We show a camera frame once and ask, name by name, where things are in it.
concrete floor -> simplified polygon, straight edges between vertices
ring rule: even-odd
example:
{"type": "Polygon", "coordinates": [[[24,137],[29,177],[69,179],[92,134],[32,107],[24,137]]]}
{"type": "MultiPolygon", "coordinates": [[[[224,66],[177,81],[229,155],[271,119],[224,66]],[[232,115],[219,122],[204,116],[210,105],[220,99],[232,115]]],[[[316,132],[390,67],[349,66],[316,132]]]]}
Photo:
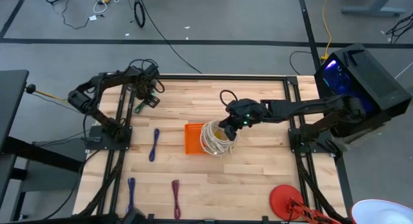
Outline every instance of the concrete floor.
{"type": "MultiPolygon", "coordinates": [[[[327,42],[321,11],[324,0],[305,0],[316,42],[327,42]]],[[[2,26],[18,0],[0,0],[2,26]]],[[[308,42],[298,0],[144,0],[157,27],[168,39],[175,40],[256,40],[308,42]]],[[[361,17],[343,15],[342,5],[367,5],[372,0],[330,0],[326,18],[335,43],[387,43],[387,31],[401,17],[361,17]]],[[[82,25],[93,14],[94,0],[70,0],[66,19],[82,25]]],[[[411,0],[390,0],[389,5],[413,12],[411,0]]],[[[133,20],[127,0],[111,2],[104,18],[90,22],[86,28],[72,30],[62,24],[59,15],[64,2],[53,8],[45,0],[26,0],[8,29],[9,39],[161,39],[146,20],[143,29],[133,20]]],[[[413,31],[398,43],[413,43],[413,31]]],[[[203,73],[209,74],[277,74],[291,75],[288,57],[307,47],[251,45],[177,45],[174,48],[203,73]]],[[[319,55],[324,52],[318,48],[319,55]]],[[[380,63],[397,75],[412,61],[413,49],[370,49],[380,63]]],[[[99,72],[122,70],[135,58],[152,58],[161,73],[194,73],[167,45],[79,45],[0,43],[0,70],[27,69],[29,83],[39,90],[66,97],[69,90],[99,72]]],[[[309,54],[297,54],[293,64],[301,74],[314,73],[309,54]]],[[[413,68],[398,81],[413,92],[413,68]]],[[[370,135],[369,141],[345,153],[348,178],[354,202],[388,199],[413,207],[413,148],[408,135],[413,126],[413,111],[395,118],[370,135]]],[[[25,94],[19,107],[11,136],[22,140],[44,141],[67,137],[81,130],[82,115],[25,94]]],[[[10,188],[18,186],[17,181],[10,188]]],[[[53,212],[69,191],[33,192],[26,196],[23,214],[40,219],[53,212]]],[[[5,203],[12,206],[13,189],[5,203]]],[[[74,198],[55,217],[71,215],[74,198]]],[[[0,210],[0,222],[10,219],[10,209],[0,210]]]]}

orange plastic container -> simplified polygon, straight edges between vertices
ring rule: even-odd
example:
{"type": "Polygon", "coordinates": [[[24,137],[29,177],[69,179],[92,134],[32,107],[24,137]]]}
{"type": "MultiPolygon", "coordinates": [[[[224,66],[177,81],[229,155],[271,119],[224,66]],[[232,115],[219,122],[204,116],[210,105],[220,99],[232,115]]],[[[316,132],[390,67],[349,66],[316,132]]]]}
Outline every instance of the orange plastic container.
{"type": "Polygon", "coordinates": [[[185,124],[185,154],[206,154],[202,150],[200,137],[201,129],[205,123],[185,124]]]}

wooden table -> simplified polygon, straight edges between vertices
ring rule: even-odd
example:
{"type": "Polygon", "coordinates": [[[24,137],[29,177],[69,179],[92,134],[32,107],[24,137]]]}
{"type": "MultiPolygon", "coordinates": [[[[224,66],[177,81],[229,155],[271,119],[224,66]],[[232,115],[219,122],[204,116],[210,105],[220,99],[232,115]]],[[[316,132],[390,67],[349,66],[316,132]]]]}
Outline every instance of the wooden table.
{"type": "MultiPolygon", "coordinates": [[[[318,98],[312,76],[297,79],[301,100],[318,98]]],[[[239,130],[237,148],[232,156],[186,155],[183,144],[185,124],[228,116],[219,100],[221,90],[232,90],[239,99],[285,99],[282,82],[161,81],[166,91],[157,94],[160,104],[155,109],[145,107],[139,115],[132,115],[133,134],[123,165],[116,213],[125,215],[129,193],[127,179],[134,177],[135,206],[146,215],[155,214],[155,218],[174,218],[171,181],[178,179],[181,219],[261,220],[262,216],[268,216],[270,220],[279,220],[269,206],[270,191],[282,184],[299,190],[296,161],[288,142],[288,121],[239,130]],[[161,134],[156,159],[151,163],[148,155],[155,128],[160,129],[161,134]]],[[[100,110],[106,115],[115,116],[120,90],[115,87],[105,91],[100,110]]],[[[226,94],[224,99],[230,101],[232,97],[226,94]]],[[[313,123],[321,117],[316,114],[305,118],[307,123],[313,123]]],[[[101,151],[86,164],[74,214],[83,210],[100,188],[107,154],[101,151]]],[[[322,153],[313,154],[313,159],[320,190],[338,213],[347,216],[334,159],[322,153]]],[[[313,206],[312,193],[308,187],[307,190],[313,206]]],[[[104,213],[108,212],[111,193],[112,188],[109,188],[104,213]]]]}

white rope coil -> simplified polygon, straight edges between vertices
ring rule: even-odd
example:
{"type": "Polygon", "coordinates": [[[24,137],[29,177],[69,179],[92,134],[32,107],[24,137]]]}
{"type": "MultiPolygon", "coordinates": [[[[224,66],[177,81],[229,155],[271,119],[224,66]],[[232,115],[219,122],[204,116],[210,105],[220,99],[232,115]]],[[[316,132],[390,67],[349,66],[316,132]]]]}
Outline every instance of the white rope coil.
{"type": "Polygon", "coordinates": [[[224,132],[224,129],[218,127],[219,120],[213,120],[205,123],[201,129],[201,146],[202,149],[213,156],[223,156],[228,151],[230,155],[234,151],[238,135],[235,140],[230,141],[224,132]]]}

metal table leg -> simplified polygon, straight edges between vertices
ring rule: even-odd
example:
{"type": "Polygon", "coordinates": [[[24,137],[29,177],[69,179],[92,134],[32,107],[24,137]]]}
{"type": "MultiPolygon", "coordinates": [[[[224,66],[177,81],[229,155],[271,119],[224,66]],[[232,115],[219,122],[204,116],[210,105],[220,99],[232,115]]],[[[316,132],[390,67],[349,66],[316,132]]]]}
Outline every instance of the metal table leg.
{"type": "Polygon", "coordinates": [[[361,14],[361,15],[374,15],[382,17],[399,16],[404,14],[406,10],[404,8],[390,8],[384,7],[389,0],[375,0],[371,6],[344,6],[341,8],[341,12],[344,14],[361,14]]]}

